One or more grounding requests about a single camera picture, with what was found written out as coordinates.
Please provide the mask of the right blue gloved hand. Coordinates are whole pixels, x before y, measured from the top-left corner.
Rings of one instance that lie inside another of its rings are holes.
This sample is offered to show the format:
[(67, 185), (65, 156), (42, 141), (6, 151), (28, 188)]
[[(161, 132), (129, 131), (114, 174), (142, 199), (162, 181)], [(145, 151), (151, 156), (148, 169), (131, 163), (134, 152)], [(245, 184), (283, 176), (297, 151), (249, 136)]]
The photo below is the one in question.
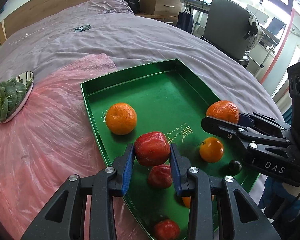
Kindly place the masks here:
[(258, 207), (272, 220), (292, 221), (300, 213), (300, 187), (268, 177)]

